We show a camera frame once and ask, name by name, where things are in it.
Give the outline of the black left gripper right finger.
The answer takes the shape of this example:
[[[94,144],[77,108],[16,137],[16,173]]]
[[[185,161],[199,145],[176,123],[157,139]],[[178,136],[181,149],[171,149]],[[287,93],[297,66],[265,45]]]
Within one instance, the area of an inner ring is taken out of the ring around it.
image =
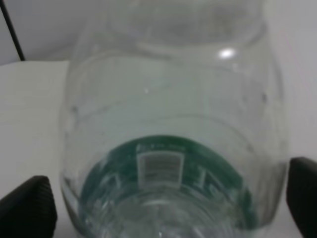
[[[286,201],[304,238],[317,236],[317,163],[305,157],[290,161]]]

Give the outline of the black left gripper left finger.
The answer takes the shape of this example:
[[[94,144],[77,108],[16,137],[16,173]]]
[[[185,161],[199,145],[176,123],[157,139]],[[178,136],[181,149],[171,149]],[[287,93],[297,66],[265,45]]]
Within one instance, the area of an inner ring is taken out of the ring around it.
[[[0,200],[2,238],[52,238],[57,211],[47,176],[33,176]]]

